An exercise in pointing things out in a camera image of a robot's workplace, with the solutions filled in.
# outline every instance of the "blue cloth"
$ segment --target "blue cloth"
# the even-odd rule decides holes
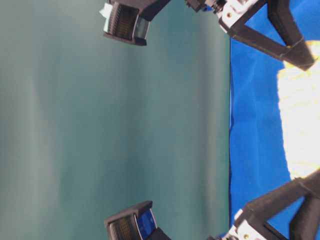
[[[320,40],[320,1],[292,0],[292,14],[306,40]],[[247,25],[282,42],[267,18],[266,6]],[[277,72],[282,62],[231,41],[231,217],[243,206],[290,181],[280,112]],[[301,200],[270,223],[286,237],[289,221]]]

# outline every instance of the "teal background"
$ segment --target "teal background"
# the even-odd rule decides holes
[[[229,38],[181,0],[122,44],[103,5],[0,0],[0,239],[105,240],[144,200],[173,240],[226,231]]]

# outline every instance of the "blue sticker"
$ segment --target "blue sticker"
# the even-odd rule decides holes
[[[138,225],[143,240],[146,240],[150,236],[150,234],[156,229],[156,223],[151,213],[151,209],[146,211],[139,218],[137,218],[136,223]]]

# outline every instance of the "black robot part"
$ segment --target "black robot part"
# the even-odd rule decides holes
[[[314,240],[320,224],[320,169],[249,202],[234,225],[246,220],[267,240],[287,240],[267,221],[301,197],[304,202],[289,224],[290,240]]]
[[[315,60],[295,23],[289,3],[290,0],[259,0],[232,27],[226,26],[222,18],[219,23],[233,39],[306,71]],[[246,22],[265,4],[268,7],[268,18],[286,46],[246,26]]]
[[[142,240],[137,219],[152,208],[152,201],[144,201],[131,206],[104,220],[109,240]],[[157,227],[147,237],[147,240],[171,240]]]
[[[109,0],[112,12],[109,19],[109,32],[104,36],[127,44],[146,46],[143,37],[135,36],[138,17],[151,22],[170,0]]]

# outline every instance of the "white object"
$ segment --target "white object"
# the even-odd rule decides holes
[[[320,56],[320,41],[308,43]],[[320,167],[320,61],[307,71],[288,63],[278,73],[283,148],[291,179],[306,177]]]

